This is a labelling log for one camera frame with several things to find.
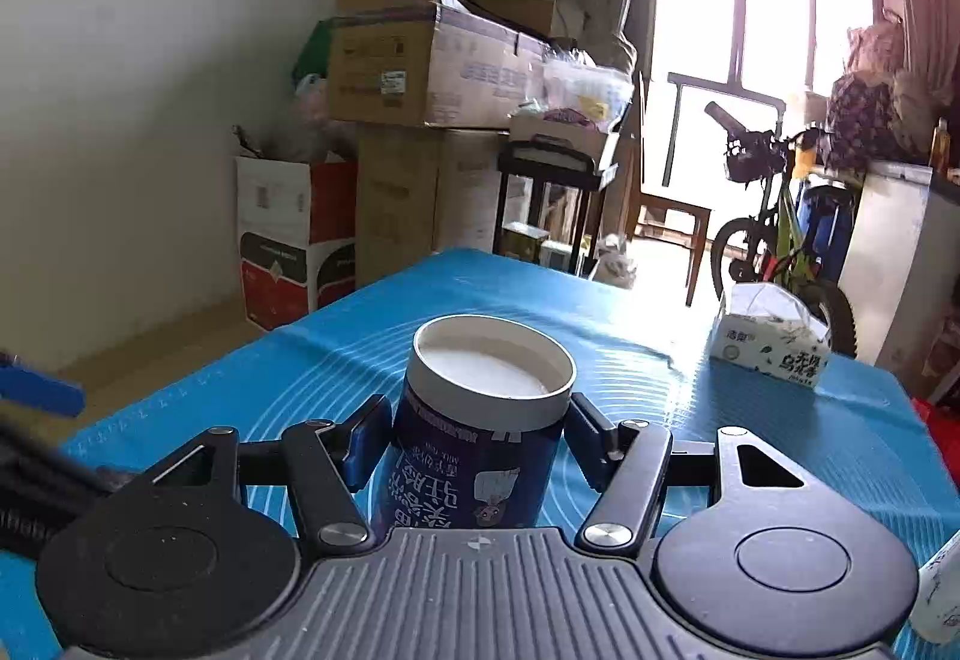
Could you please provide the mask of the purple paper cup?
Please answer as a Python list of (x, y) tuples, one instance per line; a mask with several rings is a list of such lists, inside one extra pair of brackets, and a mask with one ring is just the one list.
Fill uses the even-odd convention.
[(522, 323), (423, 323), (371, 490), (376, 535), (535, 525), (575, 380), (566, 348)]

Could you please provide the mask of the white paper cup with print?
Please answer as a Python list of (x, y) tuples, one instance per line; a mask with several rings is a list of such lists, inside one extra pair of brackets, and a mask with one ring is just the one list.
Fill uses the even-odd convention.
[(919, 569), (918, 596), (910, 613), (913, 631), (946, 646), (960, 631), (960, 532)]

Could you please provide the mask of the white tissue box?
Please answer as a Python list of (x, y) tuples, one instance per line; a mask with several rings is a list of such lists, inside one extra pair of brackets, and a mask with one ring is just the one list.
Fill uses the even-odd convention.
[(732, 284), (709, 337), (718, 361), (813, 389), (830, 361), (830, 328), (773, 283)]

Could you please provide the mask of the red white appliance box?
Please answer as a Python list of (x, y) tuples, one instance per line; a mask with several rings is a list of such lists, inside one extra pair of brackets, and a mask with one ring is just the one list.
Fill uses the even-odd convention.
[(263, 330), (296, 322), (356, 288), (352, 161), (236, 160), (245, 315)]

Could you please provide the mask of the wooden chair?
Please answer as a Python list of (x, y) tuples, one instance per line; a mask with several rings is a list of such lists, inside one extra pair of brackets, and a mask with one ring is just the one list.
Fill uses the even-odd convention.
[(692, 218), (693, 228), (690, 233), (675, 233), (672, 238), (664, 236), (654, 236), (654, 241), (665, 242), (665, 244), (685, 247), (688, 250), (688, 263), (686, 264), (685, 277), (685, 306), (692, 307), (697, 292), (698, 278), (700, 278), (701, 264), (703, 263), (704, 252), (708, 245), (708, 226), (711, 218), (711, 210), (706, 206), (695, 205), (694, 203), (681, 202), (680, 200), (669, 199), (662, 195), (654, 194), (651, 190), (644, 189), (644, 117), (646, 117), (646, 86), (644, 86), (641, 72), (636, 70), (633, 75), (635, 80), (635, 107), (631, 109), (631, 114), (635, 116), (635, 139), (638, 144), (638, 150), (635, 151), (635, 162), (633, 163), (633, 178), (631, 178), (631, 189), (628, 194), (628, 220), (626, 220), (626, 235), (630, 241), (633, 239), (646, 239), (646, 229), (649, 224), (641, 220), (644, 210), (662, 211), (670, 213), (677, 211), (686, 217)]

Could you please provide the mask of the lower brown cardboard box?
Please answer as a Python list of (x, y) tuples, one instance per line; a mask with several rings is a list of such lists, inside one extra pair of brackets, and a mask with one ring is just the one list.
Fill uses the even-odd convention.
[(363, 124), (358, 130), (356, 283), (436, 252), (493, 245), (498, 132)]

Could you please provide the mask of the green black bicycle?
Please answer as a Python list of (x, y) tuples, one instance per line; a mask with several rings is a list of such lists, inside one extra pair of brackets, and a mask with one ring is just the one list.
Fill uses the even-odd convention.
[(731, 284), (776, 284), (827, 325), (833, 351), (854, 358), (853, 308), (838, 283), (825, 275), (827, 256), (815, 247), (820, 225), (830, 215), (853, 208), (853, 192), (832, 185), (814, 187), (807, 220), (800, 217), (800, 206), (791, 194), (797, 156), (817, 151), (827, 130), (809, 125), (785, 139), (771, 130), (748, 130), (715, 101), (704, 112), (726, 132), (727, 179), (763, 185), (758, 213), (728, 221), (713, 239), (709, 265), (716, 295), (724, 295)]

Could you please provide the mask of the blue silicone baking mat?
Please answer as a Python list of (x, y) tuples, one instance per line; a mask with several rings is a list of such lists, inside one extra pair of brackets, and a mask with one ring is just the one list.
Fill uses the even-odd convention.
[(889, 374), (453, 250), (2, 437), (14, 658), (935, 658), (958, 496)]

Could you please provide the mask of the blue plastic barrel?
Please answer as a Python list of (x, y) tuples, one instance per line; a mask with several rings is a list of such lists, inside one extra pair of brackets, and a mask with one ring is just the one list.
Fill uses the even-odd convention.
[(800, 188), (799, 222), (817, 275), (839, 282), (853, 237), (857, 195), (836, 185), (807, 185)]

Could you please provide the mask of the white chest freezer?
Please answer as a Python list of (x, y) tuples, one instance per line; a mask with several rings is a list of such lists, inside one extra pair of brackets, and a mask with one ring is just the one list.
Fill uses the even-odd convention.
[(958, 185), (918, 164), (871, 164), (839, 279), (857, 359), (916, 389), (957, 278)]

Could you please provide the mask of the top open cardboard box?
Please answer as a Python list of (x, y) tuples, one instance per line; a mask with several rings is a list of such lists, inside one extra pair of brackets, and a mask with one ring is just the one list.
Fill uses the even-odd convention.
[(544, 91), (553, 0), (337, 0), (334, 119), (501, 128)]

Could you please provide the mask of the dark floral bag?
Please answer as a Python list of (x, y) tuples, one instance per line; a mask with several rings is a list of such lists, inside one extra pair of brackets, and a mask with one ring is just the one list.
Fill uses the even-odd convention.
[(866, 172), (874, 161), (906, 163), (908, 150), (893, 132), (892, 80), (882, 73), (848, 72), (828, 98), (822, 161), (832, 171)]

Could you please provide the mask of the orange juice bottle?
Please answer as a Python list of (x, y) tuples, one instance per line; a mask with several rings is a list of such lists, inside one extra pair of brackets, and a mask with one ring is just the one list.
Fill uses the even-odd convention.
[(950, 147), (952, 146), (952, 137), (949, 132), (949, 124), (944, 117), (940, 117), (935, 124), (932, 132), (931, 150), (929, 150), (929, 166), (932, 171), (937, 172), (942, 178), (949, 175), (950, 166)]

